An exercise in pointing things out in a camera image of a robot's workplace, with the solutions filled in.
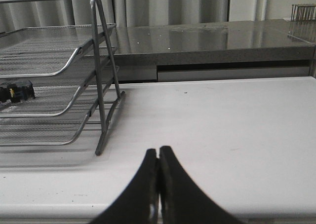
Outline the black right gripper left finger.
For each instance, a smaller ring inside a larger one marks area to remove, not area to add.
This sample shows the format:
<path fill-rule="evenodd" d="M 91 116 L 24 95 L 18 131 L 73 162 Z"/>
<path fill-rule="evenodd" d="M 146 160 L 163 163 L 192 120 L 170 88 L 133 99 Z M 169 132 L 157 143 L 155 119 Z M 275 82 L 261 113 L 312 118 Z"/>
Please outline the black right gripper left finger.
<path fill-rule="evenodd" d="M 156 224 L 158 222 L 158 159 L 148 149 L 125 190 L 92 224 Z"/>

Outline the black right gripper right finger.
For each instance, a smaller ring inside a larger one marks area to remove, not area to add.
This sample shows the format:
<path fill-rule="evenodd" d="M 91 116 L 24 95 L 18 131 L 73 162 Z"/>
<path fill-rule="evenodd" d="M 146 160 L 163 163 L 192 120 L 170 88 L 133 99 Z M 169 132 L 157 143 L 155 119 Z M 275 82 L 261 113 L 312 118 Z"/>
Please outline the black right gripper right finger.
<path fill-rule="evenodd" d="M 165 224 L 240 224 L 191 179 L 170 146 L 159 150 L 162 219 Z"/>

